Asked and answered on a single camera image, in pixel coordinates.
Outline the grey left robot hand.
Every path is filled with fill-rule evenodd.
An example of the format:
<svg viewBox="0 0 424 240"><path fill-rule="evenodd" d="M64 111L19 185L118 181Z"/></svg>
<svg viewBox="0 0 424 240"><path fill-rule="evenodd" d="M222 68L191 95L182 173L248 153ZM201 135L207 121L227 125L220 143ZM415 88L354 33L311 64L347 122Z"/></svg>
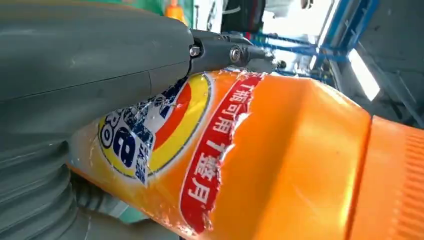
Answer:
<svg viewBox="0 0 424 240"><path fill-rule="evenodd" d="M272 54L124 5L0 3L0 150L63 142L91 121L193 74L271 72Z"/></svg>

